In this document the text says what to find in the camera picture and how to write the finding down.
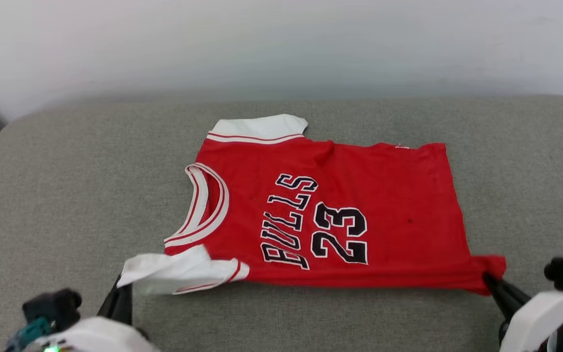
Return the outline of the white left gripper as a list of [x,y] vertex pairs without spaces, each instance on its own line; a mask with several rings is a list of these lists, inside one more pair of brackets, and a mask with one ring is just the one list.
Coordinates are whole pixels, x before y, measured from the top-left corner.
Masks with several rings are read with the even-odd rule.
[[132,285],[118,287],[118,276],[97,316],[81,319],[63,332],[43,336],[27,346],[29,352],[158,352],[132,327]]

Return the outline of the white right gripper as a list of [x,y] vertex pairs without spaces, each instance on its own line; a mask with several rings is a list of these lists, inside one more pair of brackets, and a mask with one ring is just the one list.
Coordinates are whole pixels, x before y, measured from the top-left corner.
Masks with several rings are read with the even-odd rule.
[[491,273],[482,278],[504,321],[510,321],[500,352],[534,352],[563,325],[563,292],[545,291],[532,298]]

